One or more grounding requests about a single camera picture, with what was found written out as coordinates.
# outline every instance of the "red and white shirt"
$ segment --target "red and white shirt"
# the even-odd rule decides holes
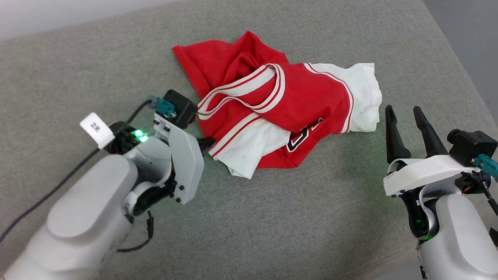
[[[217,140],[209,153],[234,175],[297,167],[323,137],[371,132],[379,122],[372,63],[290,64],[250,32],[234,45],[208,41],[174,51],[203,98],[199,125]]]

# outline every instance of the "jersey number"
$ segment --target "jersey number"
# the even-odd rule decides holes
[[[318,123],[315,124],[314,126],[311,127],[311,131],[315,130],[315,128],[323,121],[322,118],[318,119]],[[309,127],[304,127],[301,129],[301,134],[298,136],[294,137],[293,139],[289,140],[289,143],[287,143],[287,151],[293,152],[303,143],[309,135]]]

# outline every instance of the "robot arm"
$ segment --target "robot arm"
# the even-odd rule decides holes
[[[52,207],[46,223],[5,273],[6,280],[87,280],[128,235],[134,217],[165,197],[185,204],[197,191],[203,149],[213,141],[183,131],[197,106],[174,91],[155,99],[155,136],[120,122],[112,153],[96,163]]]
[[[400,197],[408,212],[408,224],[418,240],[423,279],[484,280],[498,278],[498,251],[472,203],[463,195],[489,193],[491,175],[497,176],[491,160],[498,143],[483,132],[454,130],[453,145],[444,148],[419,107],[414,108],[422,131],[427,157],[411,159],[396,128],[391,106],[386,108],[388,175],[386,195]]]

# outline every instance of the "blue connector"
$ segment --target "blue connector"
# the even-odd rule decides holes
[[[498,177],[498,162],[485,154],[480,154],[477,158],[472,160],[472,164],[487,174]]]
[[[150,108],[160,112],[168,118],[176,117],[175,106],[170,102],[153,95],[149,96],[147,99],[152,100],[148,105]]]

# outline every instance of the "gray couch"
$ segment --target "gray couch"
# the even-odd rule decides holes
[[[156,205],[153,241],[116,255],[102,279],[374,279],[416,258],[404,206],[382,187],[385,106],[394,106],[414,157],[425,154],[415,105],[442,138],[453,128],[498,138],[421,0],[186,0],[1,43],[0,229],[94,148],[79,127],[86,114],[122,120],[169,88],[198,102],[171,48],[234,41],[247,30],[291,62],[374,62],[383,93],[377,131],[328,136],[298,168],[258,170],[251,180],[207,157],[195,200]],[[134,125],[151,128],[151,115]],[[197,124],[188,131],[201,135]],[[0,245],[0,272],[62,193]],[[471,199],[489,223],[484,196]],[[124,246],[145,238],[142,217]]]

